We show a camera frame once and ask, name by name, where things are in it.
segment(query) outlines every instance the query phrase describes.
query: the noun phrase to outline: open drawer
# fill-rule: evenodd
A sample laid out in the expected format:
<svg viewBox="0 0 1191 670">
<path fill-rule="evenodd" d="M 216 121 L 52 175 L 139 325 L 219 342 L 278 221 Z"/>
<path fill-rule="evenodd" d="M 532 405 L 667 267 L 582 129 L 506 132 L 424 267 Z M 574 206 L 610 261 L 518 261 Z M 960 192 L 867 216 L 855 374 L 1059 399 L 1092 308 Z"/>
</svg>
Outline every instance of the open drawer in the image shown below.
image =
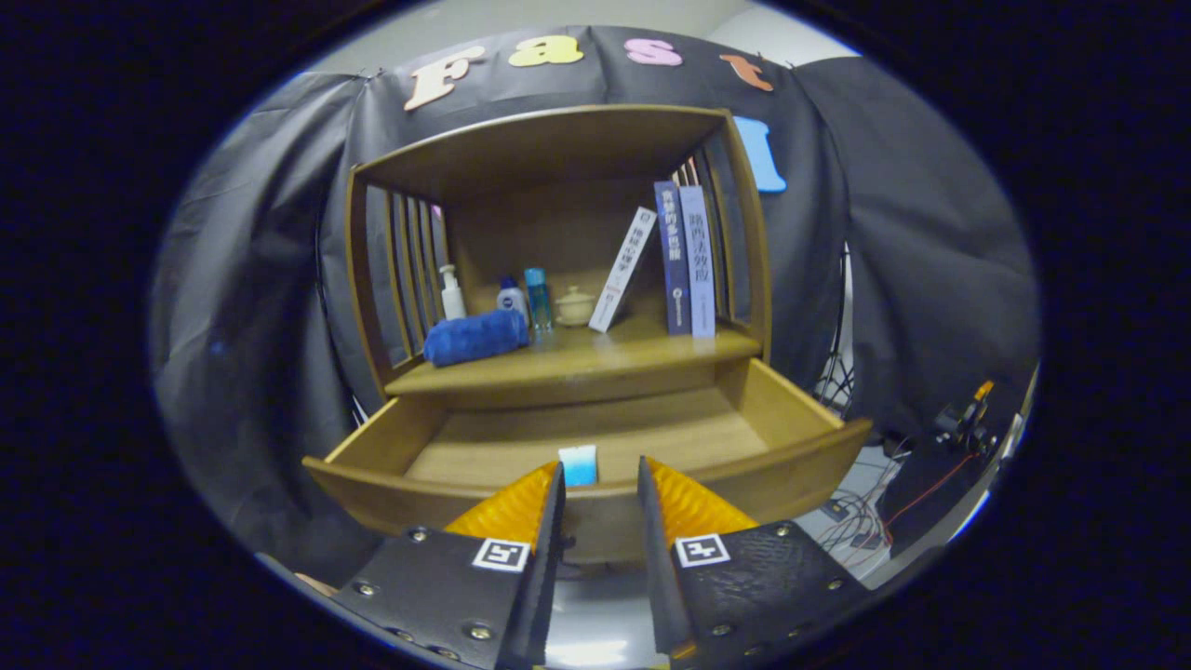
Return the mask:
<svg viewBox="0 0 1191 670">
<path fill-rule="evenodd" d="M 665 376 L 666 371 L 655 375 Z M 657 382 L 642 381 L 657 389 Z M 847 425 L 757 359 L 710 364 L 666 393 L 604 402 L 469 409 L 459 395 L 393 399 L 325 459 L 303 461 L 356 520 L 387 534 L 442 527 L 551 461 L 596 445 L 599 483 L 567 489 L 569 563 L 642 557 L 637 463 L 649 456 L 761 524 L 831 495 L 871 424 Z"/>
</svg>

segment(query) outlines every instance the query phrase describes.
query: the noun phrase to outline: blue letter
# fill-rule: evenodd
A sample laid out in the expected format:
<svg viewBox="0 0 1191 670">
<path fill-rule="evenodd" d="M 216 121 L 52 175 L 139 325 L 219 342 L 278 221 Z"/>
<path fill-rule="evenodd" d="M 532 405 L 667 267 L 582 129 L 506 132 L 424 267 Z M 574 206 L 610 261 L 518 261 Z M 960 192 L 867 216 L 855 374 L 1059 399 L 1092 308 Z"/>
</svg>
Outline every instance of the blue letter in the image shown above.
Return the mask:
<svg viewBox="0 0 1191 670">
<path fill-rule="evenodd" d="M 732 117 L 736 120 L 736 129 L 741 132 L 744 142 L 744 152 L 748 154 L 748 162 L 753 167 L 753 179 L 756 180 L 756 189 L 762 193 L 781 193 L 786 189 L 786 180 L 778 174 L 778 165 L 773 162 L 773 151 L 769 150 L 769 126 L 756 119 L 744 117 Z"/>
</svg>

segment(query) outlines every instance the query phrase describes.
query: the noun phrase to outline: foam letter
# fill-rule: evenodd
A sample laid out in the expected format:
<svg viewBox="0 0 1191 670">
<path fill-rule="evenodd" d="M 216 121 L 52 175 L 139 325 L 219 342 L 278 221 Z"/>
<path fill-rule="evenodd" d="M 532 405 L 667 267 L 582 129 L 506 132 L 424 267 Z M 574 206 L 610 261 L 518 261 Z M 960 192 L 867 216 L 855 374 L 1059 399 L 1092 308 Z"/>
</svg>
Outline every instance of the foam letter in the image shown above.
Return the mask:
<svg viewBox="0 0 1191 670">
<path fill-rule="evenodd" d="M 753 63 L 744 60 L 744 56 L 731 56 L 728 54 L 719 55 L 721 61 L 728 61 L 732 65 L 732 70 L 736 76 L 744 80 L 749 86 L 755 86 L 761 90 L 773 90 L 773 84 L 768 81 L 762 80 L 757 74 L 761 73 L 761 68 L 754 65 Z"/>
<path fill-rule="evenodd" d="M 422 65 L 410 75 L 413 77 L 413 96 L 405 101 L 405 111 L 412 111 L 426 102 L 437 100 L 455 89 L 455 84 L 444 81 L 463 79 L 472 58 L 484 55 L 484 46 L 476 44 L 459 54 Z"/>
<path fill-rule="evenodd" d="M 748 154 L 748 162 L 753 167 L 756 189 L 762 193 L 785 190 L 786 180 L 778 174 L 778 165 L 773 162 L 773 150 L 769 149 L 769 126 L 756 119 L 737 115 L 734 115 L 732 120 L 736 121 L 741 142 L 744 143 L 744 152 Z"/>
<path fill-rule="evenodd" d="M 509 64 L 528 68 L 542 63 L 573 63 L 582 57 L 578 39 L 566 35 L 549 35 L 517 44 L 517 52 L 509 56 Z"/>
<path fill-rule="evenodd" d="M 682 56 L 669 42 L 661 39 L 630 39 L 624 43 L 629 60 L 643 65 L 681 65 Z"/>
</svg>

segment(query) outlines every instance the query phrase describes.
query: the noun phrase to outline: wooden cabinet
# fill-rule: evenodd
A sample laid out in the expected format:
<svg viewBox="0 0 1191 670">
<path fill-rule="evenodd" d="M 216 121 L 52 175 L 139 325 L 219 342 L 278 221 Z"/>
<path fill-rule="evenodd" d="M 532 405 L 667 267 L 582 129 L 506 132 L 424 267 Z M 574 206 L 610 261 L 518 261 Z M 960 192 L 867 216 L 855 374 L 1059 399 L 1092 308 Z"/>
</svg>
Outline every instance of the wooden cabinet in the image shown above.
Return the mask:
<svg viewBox="0 0 1191 670">
<path fill-rule="evenodd" d="M 661 251 L 647 246 L 606 333 L 556 326 L 530 347 L 444 369 L 420 357 L 443 314 L 443 259 L 459 268 L 469 313 L 493 308 L 500 277 L 525 267 L 545 269 L 551 296 L 569 284 L 598 294 L 634 212 L 654 208 L 653 182 L 672 176 L 707 196 L 715 339 L 669 337 Z M 388 223 L 387 268 L 368 262 L 369 193 Z M 766 365 L 765 221 L 727 111 L 609 105 L 507 117 L 356 165 L 348 200 L 355 309 L 391 400 L 329 457 L 304 463 L 368 527 L 443 526 L 560 447 L 593 444 L 600 481 L 568 489 L 565 526 L 576 544 L 567 561 L 635 561 L 640 456 L 768 522 L 822 505 L 863 444 L 867 421 L 843 425 Z M 387 269 L 389 303 L 376 301 L 374 269 Z M 398 361 L 379 309 L 395 312 Z"/>
</svg>

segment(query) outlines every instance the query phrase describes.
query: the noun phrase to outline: blue towel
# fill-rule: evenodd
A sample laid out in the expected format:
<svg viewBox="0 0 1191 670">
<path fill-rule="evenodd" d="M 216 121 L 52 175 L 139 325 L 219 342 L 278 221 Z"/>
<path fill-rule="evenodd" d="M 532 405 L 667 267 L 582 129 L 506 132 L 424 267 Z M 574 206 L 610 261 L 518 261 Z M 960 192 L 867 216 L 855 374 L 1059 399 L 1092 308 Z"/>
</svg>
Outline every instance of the blue towel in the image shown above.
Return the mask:
<svg viewBox="0 0 1191 670">
<path fill-rule="evenodd" d="M 529 325 L 517 309 L 494 309 L 441 320 L 426 333 L 422 350 L 435 368 L 486 359 L 529 345 Z"/>
</svg>

